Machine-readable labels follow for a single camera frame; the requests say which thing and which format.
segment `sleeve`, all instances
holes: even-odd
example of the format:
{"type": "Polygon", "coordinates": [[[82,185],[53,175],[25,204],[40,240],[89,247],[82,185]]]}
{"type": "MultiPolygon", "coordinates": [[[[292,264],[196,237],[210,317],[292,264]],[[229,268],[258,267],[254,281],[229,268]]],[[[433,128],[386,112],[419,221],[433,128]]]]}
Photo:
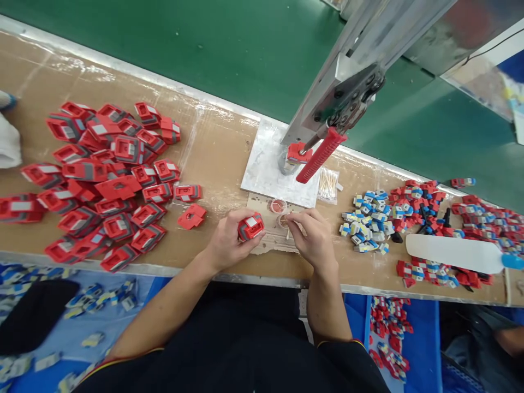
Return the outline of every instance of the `sleeve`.
{"type": "Polygon", "coordinates": [[[380,370],[360,341],[322,342],[318,350],[348,379],[355,391],[389,393],[380,370]]]}
{"type": "Polygon", "coordinates": [[[163,348],[158,348],[135,358],[102,363],[87,374],[73,392],[131,391],[134,384],[160,356],[162,350],[163,348]]]}

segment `hand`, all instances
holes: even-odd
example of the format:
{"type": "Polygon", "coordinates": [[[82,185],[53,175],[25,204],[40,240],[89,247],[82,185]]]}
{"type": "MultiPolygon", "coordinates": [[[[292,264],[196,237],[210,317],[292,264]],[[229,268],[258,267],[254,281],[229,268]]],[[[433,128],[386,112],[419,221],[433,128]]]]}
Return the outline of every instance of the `hand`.
{"type": "Polygon", "coordinates": [[[215,273],[240,262],[262,241],[266,231],[244,243],[239,240],[239,222],[254,214],[251,209],[232,210],[218,222],[211,241],[202,251],[206,263],[211,264],[215,273]]]}
{"type": "Polygon", "coordinates": [[[338,262],[331,241],[331,228],[317,209],[307,209],[300,213],[286,216],[288,227],[300,254],[313,266],[315,272],[332,267],[338,268],[338,262]],[[298,224],[306,231],[302,233],[298,224]]]}

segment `red handle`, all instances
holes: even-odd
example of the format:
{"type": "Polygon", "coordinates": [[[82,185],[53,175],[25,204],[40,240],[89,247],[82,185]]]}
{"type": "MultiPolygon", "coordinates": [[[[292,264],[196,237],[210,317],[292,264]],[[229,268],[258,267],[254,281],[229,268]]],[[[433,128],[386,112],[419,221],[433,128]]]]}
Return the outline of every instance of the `red handle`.
{"type": "Polygon", "coordinates": [[[326,139],[322,141],[317,151],[313,154],[309,162],[302,168],[300,173],[297,175],[296,180],[299,183],[306,184],[311,177],[318,171],[318,169],[326,162],[329,156],[335,151],[335,149],[348,137],[346,135],[339,135],[336,132],[335,127],[327,129],[326,139]]]}

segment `green floor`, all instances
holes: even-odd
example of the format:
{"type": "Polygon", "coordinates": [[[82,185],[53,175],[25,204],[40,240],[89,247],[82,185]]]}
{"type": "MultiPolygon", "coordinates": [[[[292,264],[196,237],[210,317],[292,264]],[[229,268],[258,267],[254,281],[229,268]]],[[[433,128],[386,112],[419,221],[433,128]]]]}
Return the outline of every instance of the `green floor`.
{"type": "MultiPolygon", "coordinates": [[[[289,122],[342,23],[320,0],[0,0],[0,14],[289,122]]],[[[504,120],[405,60],[347,146],[524,213],[524,146],[504,120]]]]}

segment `worker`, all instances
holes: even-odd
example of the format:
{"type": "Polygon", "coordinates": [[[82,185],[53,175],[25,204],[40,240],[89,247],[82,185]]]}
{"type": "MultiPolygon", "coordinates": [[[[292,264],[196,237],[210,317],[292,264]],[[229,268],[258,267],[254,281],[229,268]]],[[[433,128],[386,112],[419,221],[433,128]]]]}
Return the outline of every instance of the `worker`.
{"type": "Polygon", "coordinates": [[[231,211],[219,221],[207,247],[146,304],[75,393],[389,392],[353,339],[331,228],[317,210],[287,215],[296,248],[313,267],[307,320],[314,346],[298,319],[297,290],[210,284],[260,244],[265,232],[238,240],[239,222],[254,213],[231,211]]]}

